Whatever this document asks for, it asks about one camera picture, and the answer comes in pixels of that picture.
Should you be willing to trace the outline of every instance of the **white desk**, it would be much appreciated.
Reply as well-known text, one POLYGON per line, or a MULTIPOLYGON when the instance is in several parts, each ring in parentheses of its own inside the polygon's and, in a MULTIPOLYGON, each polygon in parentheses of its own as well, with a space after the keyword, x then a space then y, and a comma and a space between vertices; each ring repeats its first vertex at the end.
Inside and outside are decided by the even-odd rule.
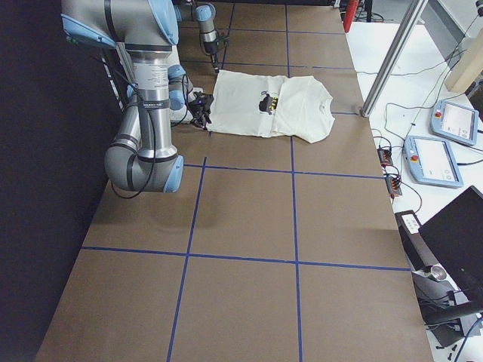
MULTIPOLYGON (((349 48, 357 72, 377 72, 379 70, 397 29, 398 24, 353 23, 350 33, 347 34, 347 40, 349 42, 349 48)), ((418 25, 406 44, 392 74, 419 72, 421 69, 429 68, 443 62, 443 60, 443 56, 439 53, 438 48, 435 46, 429 33, 426 31, 426 28, 423 25, 418 25)), ((386 104, 397 103, 408 107, 432 106, 436 101, 436 96, 444 75, 438 81, 435 90, 428 97, 427 101, 425 103, 423 103, 423 101, 435 86, 440 74, 442 74, 446 68, 446 64, 443 63, 434 69, 422 72, 419 75, 390 77, 370 116, 371 127, 380 130, 382 136, 389 139, 393 146, 401 146, 402 141, 398 137, 393 136, 384 130, 384 112, 386 104)), ((364 98, 368 95, 375 77, 376 75, 358 74, 358 83, 364 98)), ((455 95, 457 94, 448 92, 443 85, 439 99, 455 95)), ((451 102, 463 106, 471 106, 465 95, 456 97, 452 99, 451 102)), ((408 132, 411 123, 415 123, 416 125, 411 128, 409 134, 435 137, 429 130, 430 113, 430 109, 407 110, 395 106, 389 106, 387 112, 387 127, 392 132, 404 137, 408 132)), ((377 131, 374 131, 374 136, 376 135, 379 134, 377 131)), ((478 143, 475 147, 483 149, 482 136, 478 135, 478 143)), ((451 143, 451 148, 458 162, 470 162, 483 158, 483 152, 472 151, 454 142, 451 143)), ((423 199, 423 206, 417 214, 422 223, 425 223, 428 219, 434 216, 440 209, 449 204, 470 185, 474 185, 483 191, 483 177, 481 177, 481 175, 483 175, 483 163, 460 167, 464 187, 460 189, 447 189, 415 183, 411 175, 408 173, 405 161, 402 162, 401 167, 401 148, 393 149, 392 158, 395 165, 401 171, 402 180, 414 187, 423 199)), ((394 201, 392 206, 394 212, 416 210, 420 203, 416 194, 406 186, 402 186, 402 192, 403 196, 396 198, 394 201)), ((438 342, 430 332, 428 332, 428 338, 432 344, 432 352, 435 361, 447 361, 452 346, 445 350, 438 350, 435 349, 435 345, 438 345, 438 342)), ((481 360, 482 358, 483 336, 470 338, 466 343, 464 352, 460 356, 459 361, 481 360)))

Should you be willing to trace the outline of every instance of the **red cylinder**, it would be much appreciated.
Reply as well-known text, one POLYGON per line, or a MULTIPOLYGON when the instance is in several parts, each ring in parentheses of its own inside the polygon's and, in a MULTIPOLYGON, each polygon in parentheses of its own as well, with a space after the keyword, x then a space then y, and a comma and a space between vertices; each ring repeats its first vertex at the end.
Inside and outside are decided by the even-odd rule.
POLYGON ((354 20, 355 12, 359 5, 359 0, 349 0, 347 4, 346 16, 344 17, 344 31, 349 32, 352 21, 354 20))

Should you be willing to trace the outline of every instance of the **light blue device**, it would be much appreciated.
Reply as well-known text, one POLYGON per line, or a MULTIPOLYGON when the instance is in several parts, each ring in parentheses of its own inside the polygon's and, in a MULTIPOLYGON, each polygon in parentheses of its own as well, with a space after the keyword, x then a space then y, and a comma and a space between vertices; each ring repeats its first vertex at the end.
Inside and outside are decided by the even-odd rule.
POLYGON ((403 152, 417 183, 454 189, 463 186, 463 178, 449 141, 408 136, 403 152))
POLYGON ((474 146, 478 135, 478 111, 440 100, 431 116, 432 131, 465 146, 474 146))
POLYGON ((171 142, 167 62, 173 45, 178 43, 173 3, 62 0, 61 17, 69 38, 111 49, 116 42, 124 42, 132 59, 134 95, 106 152, 108 177, 127 191, 177 191, 183 157, 171 142))

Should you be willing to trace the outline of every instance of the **computer monitor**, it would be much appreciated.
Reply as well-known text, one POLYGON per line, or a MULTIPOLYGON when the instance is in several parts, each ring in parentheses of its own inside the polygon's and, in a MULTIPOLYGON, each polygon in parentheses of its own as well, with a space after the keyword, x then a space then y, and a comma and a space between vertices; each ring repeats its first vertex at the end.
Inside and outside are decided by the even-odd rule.
POLYGON ((421 226, 420 234, 466 296, 483 299, 483 194, 469 187, 421 226))

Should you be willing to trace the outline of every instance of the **table surface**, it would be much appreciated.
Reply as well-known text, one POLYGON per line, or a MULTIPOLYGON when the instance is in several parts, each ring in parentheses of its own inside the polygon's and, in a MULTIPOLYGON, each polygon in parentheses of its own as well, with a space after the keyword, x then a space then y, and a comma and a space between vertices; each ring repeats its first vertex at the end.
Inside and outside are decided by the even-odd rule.
MULTIPOLYGON (((349 48, 355 70, 358 72, 358 83, 361 88, 362 96, 368 95, 376 75, 367 75, 361 72, 378 72, 383 62, 386 52, 391 45, 394 35, 398 29, 398 24, 384 23, 354 23, 350 33, 347 35, 349 48)), ((397 103, 403 106, 431 106, 436 101, 438 90, 441 88, 439 99, 458 96, 456 93, 448 92, 442 85, 442 79, 449 71, 444 63, 443 56, 439 53, 434 41, 427 32, 424 25, 417 25, 408 40, 392 74, 406 74, 409 72, 419 72, 422 69, 437 65, 434 69, 421 72, 418 75, 391 76, 384 88, 376 107, 370 115, 370 123, 373 128, 374 136, 382 135, 388 138, 394 146, 401 146, 402 141, 387 132, 384 124, 387 119, 387 127, 394 133, 405 137, 410 129, 411 123, 416 125, 411 128, 410 135, 441 138, 431 133, 429 119, 432 113, 429 109, 407 110, 396 106, 390 106, 387 118, 384 116, 387 103, 397 103)), ((465 95, 449 100, 452 103, 460 104, 472 108, 471 103, 465 95)), ((476 148, 483 149, 483 137, 478 135, 476 148)), ((451 149, 457 162, 477 161, 483 158, 483 153, 472 151, 458 143, 451 142, 451 149)), ((464 186, 460 189, 448 189, 437 186, 425 186, 414 182, 408 172, 405 160, 401 159, 401 149, 394 149, 393 158, 396 166, 402 171, 402 179, 405 183, 415 188, 423 199, 420 212, 417 213, 418 219, 425 223, 428 219, 437 214, 440 209, 454 200, 461 192, 471 185, 483 190, 483 163, 467 167, 460 167, 460 172, 464 181, 464 186)), ((394 212, 405 210, 416 210, 420 201, 416 194, 408 187, 402 186, 403 196, 396 198, 393 204, 394 212)), ((432 344, 432 353, 437 362, 448 360, 450 348, 439 350, 434 348, 438 345, 432 333, 428 333, 432 344)), ((483 358, 483 336, 472 337, 465 346, 461 360, 480 360, 483 358)))
MULTIPOLYGON (((331 135, 174 128, 179 192, 106 188, 37 361, 431 361, 338 10, 217 9, 223 68, 314 75, 331 135)), ((179 54, 209 92, 197 31, 179 54)))

